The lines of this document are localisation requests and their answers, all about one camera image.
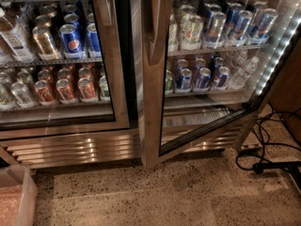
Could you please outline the blue pepsi can lower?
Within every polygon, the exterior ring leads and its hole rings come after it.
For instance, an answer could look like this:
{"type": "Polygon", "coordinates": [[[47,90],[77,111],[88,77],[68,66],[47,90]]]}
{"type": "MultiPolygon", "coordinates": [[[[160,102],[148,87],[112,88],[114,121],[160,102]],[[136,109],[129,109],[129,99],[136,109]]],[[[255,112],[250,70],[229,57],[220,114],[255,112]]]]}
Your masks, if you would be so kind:
{"type": "Polygon", "coordinates": [[[191,89],[192,72],[189,69],[182,69],[176,84],[178,92],[185,92],[191,89]]]}

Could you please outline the translucent plastic bin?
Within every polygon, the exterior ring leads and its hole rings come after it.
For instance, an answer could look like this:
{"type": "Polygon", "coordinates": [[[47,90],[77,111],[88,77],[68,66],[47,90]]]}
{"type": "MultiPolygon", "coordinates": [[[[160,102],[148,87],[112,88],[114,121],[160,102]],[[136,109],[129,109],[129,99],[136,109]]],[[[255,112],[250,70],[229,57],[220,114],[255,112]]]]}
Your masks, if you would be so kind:
{"type": "Polygon", "coordinates": [[[0,169],[0,226],[33,226],[37,196],[28,166],[0,169]]]}

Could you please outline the red coke can middle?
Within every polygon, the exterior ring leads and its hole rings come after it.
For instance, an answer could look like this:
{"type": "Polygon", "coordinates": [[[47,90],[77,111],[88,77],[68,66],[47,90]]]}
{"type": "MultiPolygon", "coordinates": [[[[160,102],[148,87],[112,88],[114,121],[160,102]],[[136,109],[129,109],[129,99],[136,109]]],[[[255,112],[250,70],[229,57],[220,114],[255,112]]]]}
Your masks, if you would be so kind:
{"type": "Polygon", "coordinates": [[[71,82],[68,79],[59,79],[56,82],[56,90],[59,94],[59,100],[62,104],[67,105],[77,102],[77,97],[73,91],[71,82]]]}

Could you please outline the blue pepsi can front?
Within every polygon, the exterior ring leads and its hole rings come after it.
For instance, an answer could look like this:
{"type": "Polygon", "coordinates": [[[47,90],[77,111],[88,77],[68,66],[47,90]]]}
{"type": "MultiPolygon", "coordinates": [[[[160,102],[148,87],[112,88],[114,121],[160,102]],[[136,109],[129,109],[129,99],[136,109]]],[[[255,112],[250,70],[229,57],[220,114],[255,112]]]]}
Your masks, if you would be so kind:
{"type": "Polygon", "coordinates": [[[85,57],[85,41],[82,33],[73,24],[64,24],[59,29],[64,46],[64,55],[70,59],[85,57]]]}

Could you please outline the iced tea bottle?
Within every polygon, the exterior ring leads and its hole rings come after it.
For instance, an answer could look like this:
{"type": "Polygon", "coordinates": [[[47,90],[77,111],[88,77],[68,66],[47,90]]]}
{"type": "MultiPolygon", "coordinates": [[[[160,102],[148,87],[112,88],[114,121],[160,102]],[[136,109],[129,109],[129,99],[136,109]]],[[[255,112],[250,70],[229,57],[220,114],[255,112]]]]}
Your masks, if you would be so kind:
{"type": "Polygon", "coordinates": [[[14,17],[8,16],[2,8],[0,8],[0,36],[7,43],[16,60],[21,62],[35,60],[28,33],[14,17]]]}

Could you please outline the white green soda can right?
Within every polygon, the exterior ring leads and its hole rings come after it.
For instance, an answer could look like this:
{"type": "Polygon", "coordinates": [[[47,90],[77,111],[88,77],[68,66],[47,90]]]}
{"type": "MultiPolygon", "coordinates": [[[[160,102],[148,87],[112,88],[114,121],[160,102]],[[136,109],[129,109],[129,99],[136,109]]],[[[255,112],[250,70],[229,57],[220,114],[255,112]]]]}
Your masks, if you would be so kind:
{"type": "Polygon", "coordinates": [[[187,51],[197,50],[201,45],[200,37],[202,29],[202,18],[192,15],[185,23],[182,31],[181,49],[187,51]]]}

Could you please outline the clear water bottle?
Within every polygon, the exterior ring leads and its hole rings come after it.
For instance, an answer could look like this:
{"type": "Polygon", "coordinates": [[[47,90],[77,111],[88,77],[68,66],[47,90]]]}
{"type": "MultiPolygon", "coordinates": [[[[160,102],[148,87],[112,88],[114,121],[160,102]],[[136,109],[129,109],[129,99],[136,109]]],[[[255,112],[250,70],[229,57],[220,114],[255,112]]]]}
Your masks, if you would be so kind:
{"type": "Polygon", "coordinates": [[[259,59],[254,56],[248,59],[234,74],[229,81],[229,87],[231,89],[241,89],[245,86],[246,81],[257,70],[259,59]]]}

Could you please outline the green sprite can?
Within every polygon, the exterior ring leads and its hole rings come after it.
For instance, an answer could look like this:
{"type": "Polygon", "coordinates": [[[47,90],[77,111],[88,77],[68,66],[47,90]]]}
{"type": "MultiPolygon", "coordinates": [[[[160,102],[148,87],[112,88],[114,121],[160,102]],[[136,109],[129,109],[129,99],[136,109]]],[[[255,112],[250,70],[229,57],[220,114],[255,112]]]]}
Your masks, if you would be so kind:
{"type": "Polygon", "coordinates": [[[169,94],[173,91],[173,76],[170,70],[166,71],[166,85],[165,94],[169,94]]]}

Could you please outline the stainless steel fridge base grille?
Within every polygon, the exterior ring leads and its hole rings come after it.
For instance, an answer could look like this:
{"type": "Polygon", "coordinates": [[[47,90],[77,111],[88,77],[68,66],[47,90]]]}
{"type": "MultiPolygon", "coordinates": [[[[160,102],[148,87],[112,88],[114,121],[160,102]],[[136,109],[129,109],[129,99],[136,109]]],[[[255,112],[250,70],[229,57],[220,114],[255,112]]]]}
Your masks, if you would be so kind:
{"type": "Polygon", "coordinates": [[[56,137],[13,139],[1,143],[1,156],[10,165],[32,169],[80,165],[139,158],[147,168],[180,153],[238,148],[246,139],[254,120],[241,118],[223,126],[195,125],[167,128],[163,147],[142,147],[136,129],[75,134],[56,137]]]}

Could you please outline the blue pepsi can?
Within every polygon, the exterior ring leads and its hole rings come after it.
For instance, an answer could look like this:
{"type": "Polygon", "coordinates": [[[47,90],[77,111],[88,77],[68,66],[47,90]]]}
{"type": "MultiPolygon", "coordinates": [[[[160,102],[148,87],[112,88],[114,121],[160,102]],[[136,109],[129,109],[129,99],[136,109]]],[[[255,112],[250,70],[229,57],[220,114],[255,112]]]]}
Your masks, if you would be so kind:
{"type": "Polygon", "coordinates": [[[59,29],[64,46],[64,55],[70,59],[85,57],[85,41],[82,33],[73,24],[64,24],[59,29]]]}
{"type": "Polygon", "coordinates": [[[176,84],[178,92],[185,92],[191,89],[192,72],[189,69],[182,69],[176,84]]]}

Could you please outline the red coke can left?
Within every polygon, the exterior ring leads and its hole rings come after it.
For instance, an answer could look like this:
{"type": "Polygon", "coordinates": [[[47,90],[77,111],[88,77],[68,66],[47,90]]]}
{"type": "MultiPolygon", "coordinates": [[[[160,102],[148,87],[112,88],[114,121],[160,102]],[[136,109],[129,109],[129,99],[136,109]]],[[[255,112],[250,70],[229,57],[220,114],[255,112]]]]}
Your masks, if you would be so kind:
{"type": "Polygon", "coordinates": [[[35,83],[35,92],[42,105],[54,105],[57,103],[55,93],[51,85],[46,80],[39,80],[35,83]]]}

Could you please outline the red coke can right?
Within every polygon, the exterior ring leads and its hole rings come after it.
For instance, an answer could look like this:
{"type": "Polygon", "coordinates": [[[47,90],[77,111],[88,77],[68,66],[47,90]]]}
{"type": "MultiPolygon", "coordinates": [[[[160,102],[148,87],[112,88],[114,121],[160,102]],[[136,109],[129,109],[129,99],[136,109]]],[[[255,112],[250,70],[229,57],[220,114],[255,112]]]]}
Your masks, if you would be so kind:
{"type": "Polygon", "coordinates": [[[90,78],[83,77],[78,81],[78,89],[80,91],[80,99],[83,102],[97,102],[98,97],[90,78]]]}

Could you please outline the white green soda can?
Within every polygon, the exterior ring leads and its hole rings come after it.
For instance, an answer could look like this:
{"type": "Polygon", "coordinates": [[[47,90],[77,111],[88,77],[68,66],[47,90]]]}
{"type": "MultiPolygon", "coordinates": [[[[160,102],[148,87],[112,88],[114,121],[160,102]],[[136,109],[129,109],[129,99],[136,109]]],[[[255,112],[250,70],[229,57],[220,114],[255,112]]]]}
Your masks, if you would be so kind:
{"type": "Polygon", "coordinates": [[[201,45],[200,37],[202,29],[202,18],[192,15],[185,23],[182,31],[181,49],[187,51],[197,50],[201,45]]]}
{"type": "Polygon", "coordinates": [[[173,52],[178,47],[178,36],[177,36],[177,23],[174,19],[170,20],[169,23],[169,34],[168,34],[168,51],[173,52]]]}

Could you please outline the silver blue energy can right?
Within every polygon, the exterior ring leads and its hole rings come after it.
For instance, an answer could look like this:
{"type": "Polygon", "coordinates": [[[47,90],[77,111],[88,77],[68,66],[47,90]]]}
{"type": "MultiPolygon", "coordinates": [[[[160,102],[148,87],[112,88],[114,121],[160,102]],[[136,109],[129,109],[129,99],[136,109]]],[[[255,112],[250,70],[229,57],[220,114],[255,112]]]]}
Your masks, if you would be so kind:
{"type": "Polygon", "coordinates": [[[260,8],[247,31],[247,44],[258,45],[266,43],[269,32],[278,17],[278,11],[273,8],[260,8]]]}

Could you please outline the gold soda can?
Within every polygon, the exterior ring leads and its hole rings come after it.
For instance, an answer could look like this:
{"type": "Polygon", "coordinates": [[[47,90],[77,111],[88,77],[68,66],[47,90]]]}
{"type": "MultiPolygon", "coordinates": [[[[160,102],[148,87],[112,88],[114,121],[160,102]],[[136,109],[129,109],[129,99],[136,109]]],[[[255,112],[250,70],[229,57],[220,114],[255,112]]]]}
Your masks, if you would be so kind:
{"type": "Polygon", "coordinates": [[[39,56],[42,60],[61,59],[61,54],[48,27],[36,26],[33,29],[33,39],[39,48],[39,56]]]}

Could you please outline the red coke can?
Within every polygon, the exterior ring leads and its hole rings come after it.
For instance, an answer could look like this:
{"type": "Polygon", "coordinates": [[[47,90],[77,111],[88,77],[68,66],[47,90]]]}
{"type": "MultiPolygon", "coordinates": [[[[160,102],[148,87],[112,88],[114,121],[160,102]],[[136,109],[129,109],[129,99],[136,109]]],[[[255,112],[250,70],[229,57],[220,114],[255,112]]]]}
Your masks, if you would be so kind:
{"type": "Polygon", "coordinates": [[[55,93],[51,85],[46,80],[39,80],[35,83],[35,92],[42,105],[54,105],[57,103],[55,93]]]}
{"type": "Polygon", "coordinates": [[[56,82],[56,90],[59,94],[59,100],[62,104],[67,105],[77,102],[77,97],[73,91],[71,82],[68,79],[59,79],[56,82]]]}
{"type": "Polygon", "coordinates": [[[90,78],[83,77],[78,81],[78,89],[80,91],[80,99],[83,102],[97,102],[98,97],[90,78]]]}

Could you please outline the fridge glass door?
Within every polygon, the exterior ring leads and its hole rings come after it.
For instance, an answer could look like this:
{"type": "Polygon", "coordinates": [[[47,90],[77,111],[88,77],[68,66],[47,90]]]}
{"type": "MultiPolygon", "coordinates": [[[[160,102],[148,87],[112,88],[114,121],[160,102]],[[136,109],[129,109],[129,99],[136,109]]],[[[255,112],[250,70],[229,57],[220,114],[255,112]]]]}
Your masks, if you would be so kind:
{"type": "Polygon", "coordinates": [[[268,102],[283,74],[283,59],[300,33],[301,0],[130,0],[134,40],[139,135],[142,147],[163,147],[166,129],[195,125],[198,130],[223,126],[241,118],[253,120],[268,102]],[[278,17],[266,43],[247,44],[247,31],[260,8],[278,17]],[[216,12],[227,16],[216,48],[205,46],[205,32],[216,12]],[[182,31],[192,16],[203,20],[201,45],[181,49],[182,31]],[[177,23],[178,47],[168,51],[170,20],[177,23]],[[248,59],[259,59],[257,70],[241,89],[229,81],[248,59]],[[178,92],[182,69],[192,72],[191,89],[178,92]],[[173,91],[165,94],[166,71],[173,91]]]}
{"type": "Polygon", "coordinates": [[[16,60],[1,37],[1,110],[0,139],[91,134],[124,128],[128,124],[124,91],[119,28],[115,0],[0,0],[1,8],[28,33],[35,60],[16,60]],[[70,59],[64,55],[59,29],[73,24],[84,37],[85,57],[70,59]],[[55,41],[61,59],[46,61],[39,56],[33,29],[45,26],[55,41]],[[80,99],[78,81],[90,78],[97,102],[80,99]],[[56,90],[59,79],[68,79],[77,97],[74,104],[62,104],[56,90]],[[57,103],[42,105],[35,83],[46,80],[57,103]],[[27,84],[36,104],[20,107],[11,92],[15,82],[27,84]]]}

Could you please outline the silver blue energy can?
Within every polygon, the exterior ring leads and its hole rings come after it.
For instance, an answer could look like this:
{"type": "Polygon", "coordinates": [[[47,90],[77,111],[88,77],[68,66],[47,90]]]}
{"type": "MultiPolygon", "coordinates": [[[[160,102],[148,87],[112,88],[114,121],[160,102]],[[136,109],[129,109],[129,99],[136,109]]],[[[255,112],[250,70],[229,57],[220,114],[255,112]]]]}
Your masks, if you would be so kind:
{"type": "Polygon", "coordinates": [[[223,12],[216,12],[213,15],[204,36],[204,42],[207,48],[217,47],[218,43],[220,42],[226,20],[227,16],[223,12]]]}
{"type": "Polygon", "coordinates": [[[266,43],[269,32],[278,17],[278,11],[273,8],[260,8],[247,31],[247,44],[258,45],[266,43]]]}

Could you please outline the silver diet coke can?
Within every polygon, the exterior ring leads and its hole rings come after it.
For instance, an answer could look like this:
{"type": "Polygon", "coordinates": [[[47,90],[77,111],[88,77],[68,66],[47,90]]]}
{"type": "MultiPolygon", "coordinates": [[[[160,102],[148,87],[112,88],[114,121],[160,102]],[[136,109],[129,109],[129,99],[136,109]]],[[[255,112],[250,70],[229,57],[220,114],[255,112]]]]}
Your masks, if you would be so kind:
{"type": "Polygon", "coordinates": [[[11,92],[17,100],[20,107],[32,107],[36,104],[36,100],[27,86],[23,82],[15,82],[11,85],[11,92]]]}

